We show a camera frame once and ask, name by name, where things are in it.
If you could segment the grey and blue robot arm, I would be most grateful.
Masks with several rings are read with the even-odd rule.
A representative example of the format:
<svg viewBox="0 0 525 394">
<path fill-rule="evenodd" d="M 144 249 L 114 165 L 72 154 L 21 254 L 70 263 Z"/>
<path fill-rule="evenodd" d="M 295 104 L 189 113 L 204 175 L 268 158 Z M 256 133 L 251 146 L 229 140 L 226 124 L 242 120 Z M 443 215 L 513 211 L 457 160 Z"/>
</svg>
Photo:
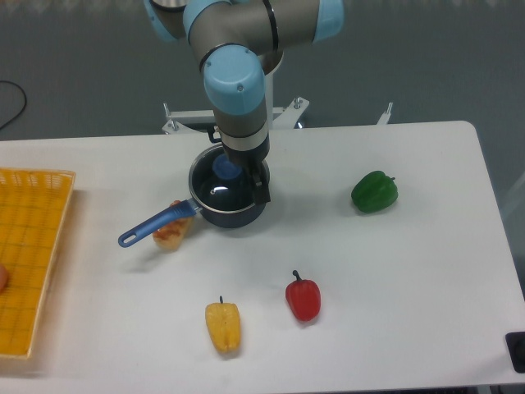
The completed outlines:
<svg viewBox="0 0 525 394">
<path fill-rule="evenodd" d="M 161 37 L 188 42 L 226 156 L 248 176 L 254 203 L 269 202 L 262 59 L 338 34 L 345 21 L 343 2 L 147 1 L 144 7 Z"/>
</svg>

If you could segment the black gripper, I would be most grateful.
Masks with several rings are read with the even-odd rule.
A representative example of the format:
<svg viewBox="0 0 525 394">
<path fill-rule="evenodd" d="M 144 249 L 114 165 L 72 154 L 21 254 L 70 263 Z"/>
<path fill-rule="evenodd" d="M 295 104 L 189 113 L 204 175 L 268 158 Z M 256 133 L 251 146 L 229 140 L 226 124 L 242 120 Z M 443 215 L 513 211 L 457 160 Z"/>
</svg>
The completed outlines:
<svg viewBox="0 0 525 394">
<path fill-rule="evenodd" d="M 271 201 L 269 190 L 270 172 L 267 163 L 263 161 L 269 153 L 269 135 L 254 148 L 240 146 L 243 139 L 235 139 L 224 135 L 221 143 L 228 160 L 240 167 L 249 167 L 248 177 L 251 186 L 253 202 L 266 204 Z"/>
</svg>

